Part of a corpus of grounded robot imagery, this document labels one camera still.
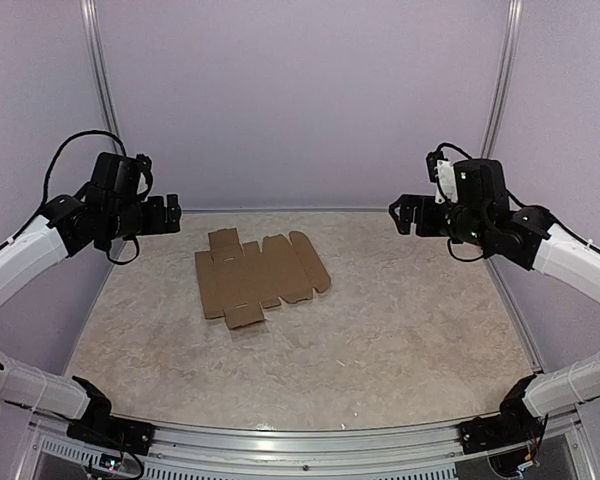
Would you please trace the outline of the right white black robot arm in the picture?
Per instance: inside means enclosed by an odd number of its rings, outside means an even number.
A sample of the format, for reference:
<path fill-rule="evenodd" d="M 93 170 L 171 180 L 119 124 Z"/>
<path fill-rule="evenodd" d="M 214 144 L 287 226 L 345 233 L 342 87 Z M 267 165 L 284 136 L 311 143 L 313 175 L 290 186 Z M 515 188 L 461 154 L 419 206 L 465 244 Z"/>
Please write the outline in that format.
<path fill-rule="evenodd" d="M 476 247 L 580 293 L 600 306 L 600 247 L 569 229 L 548 208 L 513 198 L 493 159 L 427 160 L 433 195 L 402 194 L 388 207 L 401 235 L 440 237 Z M 526 432 L 531 418 L 600 398 L 600 350 L 549 373 L 519 381 L 502 402 L 491 433 L 503 444 Z"/>

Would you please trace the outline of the brown cardboard box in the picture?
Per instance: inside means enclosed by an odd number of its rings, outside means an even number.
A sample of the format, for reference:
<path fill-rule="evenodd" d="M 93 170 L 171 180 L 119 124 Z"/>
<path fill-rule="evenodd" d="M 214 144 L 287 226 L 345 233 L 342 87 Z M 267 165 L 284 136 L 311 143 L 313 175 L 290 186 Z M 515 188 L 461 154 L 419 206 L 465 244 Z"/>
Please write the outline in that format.
<path fill-rule="evenodd" d="M 332 285 L 309 237 L 300 231 L 243 243 L 235 228 L 208 234 L 209 248 L 195 253 L 204 317 L 222 318 L 234 330 L 265 320 L 283 302 L 310 301 Z"/>

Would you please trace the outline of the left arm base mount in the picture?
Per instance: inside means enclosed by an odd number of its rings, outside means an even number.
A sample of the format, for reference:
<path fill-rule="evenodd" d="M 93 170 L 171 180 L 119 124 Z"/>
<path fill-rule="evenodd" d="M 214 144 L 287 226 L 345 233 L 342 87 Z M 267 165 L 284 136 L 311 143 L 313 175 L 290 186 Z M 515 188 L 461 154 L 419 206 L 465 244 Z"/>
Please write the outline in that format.
<path fill-rule="evenodd" d="M 108 416 L 96 423 L 70 419 L 66 434 L 69 438 L 92 445 L 146 456 L 152 445 L 155 429 L 148 422 Z"/>

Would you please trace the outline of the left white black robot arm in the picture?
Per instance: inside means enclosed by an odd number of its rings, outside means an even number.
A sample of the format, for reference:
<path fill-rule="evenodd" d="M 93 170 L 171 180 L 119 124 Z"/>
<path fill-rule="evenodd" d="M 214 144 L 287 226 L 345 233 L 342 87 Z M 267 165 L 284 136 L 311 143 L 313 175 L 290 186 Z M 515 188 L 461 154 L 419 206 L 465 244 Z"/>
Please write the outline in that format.
<path fill-rule="evenodd" d="M 91 178 L 77 193 L 42 203 L 29 224 L 0 246 L 0 310 L 48 271 L 87 247 L 109 255 L 116 241 L 133 246 L 143 236 L 180 231 L 175 194 L 154 195 L 153 162 L 143 154 L 98 155 Z M 101 445 L 120 434 L 108 399 L 85 380 L 53 374 L 0 351 L 0 402 L 78 420 Z"/>

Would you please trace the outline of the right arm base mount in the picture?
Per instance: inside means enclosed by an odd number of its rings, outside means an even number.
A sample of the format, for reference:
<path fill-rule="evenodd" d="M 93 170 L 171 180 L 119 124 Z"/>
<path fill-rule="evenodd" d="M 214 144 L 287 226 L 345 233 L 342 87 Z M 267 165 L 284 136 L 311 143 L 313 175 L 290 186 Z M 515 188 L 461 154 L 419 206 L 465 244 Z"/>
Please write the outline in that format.
<path fill-rule="evenodd" d="M 543 425 L 542 420 L 509 412 L 461 422 L 458 433 L 463 453 L 468 455 L 539 438 Z"/>

